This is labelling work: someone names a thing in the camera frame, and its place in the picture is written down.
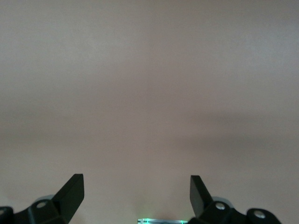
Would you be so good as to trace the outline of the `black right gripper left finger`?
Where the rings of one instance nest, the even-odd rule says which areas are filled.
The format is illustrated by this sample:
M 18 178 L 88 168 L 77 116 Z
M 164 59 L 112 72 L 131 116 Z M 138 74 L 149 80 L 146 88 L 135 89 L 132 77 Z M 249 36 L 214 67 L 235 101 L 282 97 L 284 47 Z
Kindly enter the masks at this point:
M 55 194 L 38 198 L 26 209 L 15 213 L 1 206 L 2 224 L 68 224 L 84 200 L 84 176 L 74 174 Z

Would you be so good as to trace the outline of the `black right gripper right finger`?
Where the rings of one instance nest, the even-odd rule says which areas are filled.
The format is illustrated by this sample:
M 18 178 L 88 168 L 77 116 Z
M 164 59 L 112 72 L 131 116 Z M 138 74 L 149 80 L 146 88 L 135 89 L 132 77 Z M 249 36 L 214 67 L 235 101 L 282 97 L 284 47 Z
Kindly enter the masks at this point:
M 271 212 L 252 208 L 246 214 L 238 212 L 228 203 L 214 200 L 199 175 L 190 177 L 190 202 L 195 217 L 190 224 L 279 224 Z

